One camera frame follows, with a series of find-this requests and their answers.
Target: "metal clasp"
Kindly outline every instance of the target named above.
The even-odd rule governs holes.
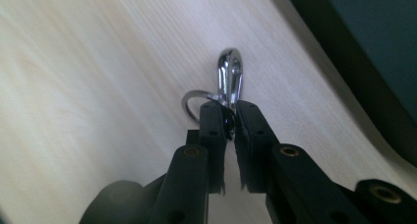
[[[217,70],[219,102],[234,111],[242,90],[243,65],[239,51],[231,48],[221,52]]]

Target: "light wood surface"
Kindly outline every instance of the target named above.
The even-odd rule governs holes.
[[[348,189],[391,182],[417,197],[416,169],[370,122],[288,0],[0,0],[0,213],[8,223],[78,223],[106,185],[146,185],[197,126],[180,101],[216,90],[240,50],[242,99],[282,142]],[[240,191],[233,144],[226,196],[209,223],[270,223]]]

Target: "metal ring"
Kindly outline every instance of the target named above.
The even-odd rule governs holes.
[[[205,90],[190,90],[187,93],[184,94],[184,97],[181,100],[181,104],[184,108],[184,110],[190,115],[190,117],[196,121],[196,123],[200,123],[200,119],[194,115],[194,113],[191,111],[190,107],[188,106],[188,100],[194,97],[198,98],[205,98],[217,103],[220,103],[221,105],[227,104],[226,101],[222,100],[219,95],[205,91]]]

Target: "silver carabiner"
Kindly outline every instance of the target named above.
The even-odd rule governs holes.
[[[218,58],[218,90],[220,102],[226,107],[236,108],[242,90],[243,65],[242,58],[237,49],[226,49]]]
[[[216,101],[221,105],[230,108],[233,112],[236,103],[240,98],[242,90],[243,66],[240,53],[237,49],[231,48],[221,52],[218,58],[218,90],[217,94],[205,90],[190,90],[182,98],[181,104],[190,117],[200,123],[200,119],[191,111],[188,100],[194,97],[201,97]]]

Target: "wood grain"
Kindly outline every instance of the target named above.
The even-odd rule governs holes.
[[[182,95],[216,90],[240,50],[243,96],[282,142],[337,183],[391,182],[417,197],[416,169],[372,125],[288,0],[0,0],[0,210],[8,223],[77,223],[118,180],[166,172],[188,129]],[[240,191],[233,145],[209,223],[270,223]]]

